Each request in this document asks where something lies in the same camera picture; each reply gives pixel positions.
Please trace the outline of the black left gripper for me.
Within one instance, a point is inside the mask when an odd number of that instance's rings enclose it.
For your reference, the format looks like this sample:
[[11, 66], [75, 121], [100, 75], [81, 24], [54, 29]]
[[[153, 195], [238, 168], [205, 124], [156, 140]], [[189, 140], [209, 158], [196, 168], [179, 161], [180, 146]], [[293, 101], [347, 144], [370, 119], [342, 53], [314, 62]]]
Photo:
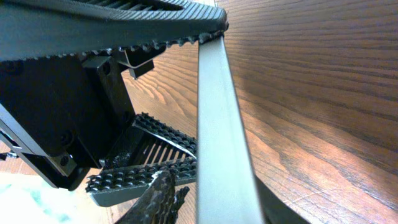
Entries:
[[55, 188], [74, 190], [111, 152], [136, 112], [137, 78], [165, 48], [1, 62], [1, 139]]

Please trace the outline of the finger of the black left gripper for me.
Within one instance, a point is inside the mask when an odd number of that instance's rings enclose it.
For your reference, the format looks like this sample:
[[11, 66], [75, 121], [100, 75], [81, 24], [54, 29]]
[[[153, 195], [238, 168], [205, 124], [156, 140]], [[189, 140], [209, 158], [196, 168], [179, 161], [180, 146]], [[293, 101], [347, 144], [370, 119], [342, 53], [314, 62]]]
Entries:
[[158, 49], [227, 30], [223, 8], [195, 1], [1, 1], [1, 60]]
[[197, 140], [141, 113], [104, 159], [101, 172], [88, 177], [86, 193], [100, 207], [139, 198], [158, 171], [169, 171], [176, 185], [197, 176]]

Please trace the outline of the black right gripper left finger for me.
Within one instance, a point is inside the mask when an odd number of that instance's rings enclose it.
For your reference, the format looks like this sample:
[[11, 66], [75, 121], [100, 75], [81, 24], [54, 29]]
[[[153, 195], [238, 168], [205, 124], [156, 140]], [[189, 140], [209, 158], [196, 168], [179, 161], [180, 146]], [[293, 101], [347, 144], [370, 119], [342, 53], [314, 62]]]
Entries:
[[189, 187], [175, 189], [175, 175], [167, 170], [152, 175], [149, 187], [115, 224], [175, 224]]

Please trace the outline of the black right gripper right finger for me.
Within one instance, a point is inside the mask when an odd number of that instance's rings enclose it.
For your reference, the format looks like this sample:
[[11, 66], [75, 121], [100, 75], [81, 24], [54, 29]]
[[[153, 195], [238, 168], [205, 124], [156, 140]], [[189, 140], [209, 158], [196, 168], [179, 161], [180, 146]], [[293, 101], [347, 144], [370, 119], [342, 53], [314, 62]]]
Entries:
[[309, 224], [306, 219], [281, 201], [258, 176], [256, 176], [256, 185], [266, 223]]

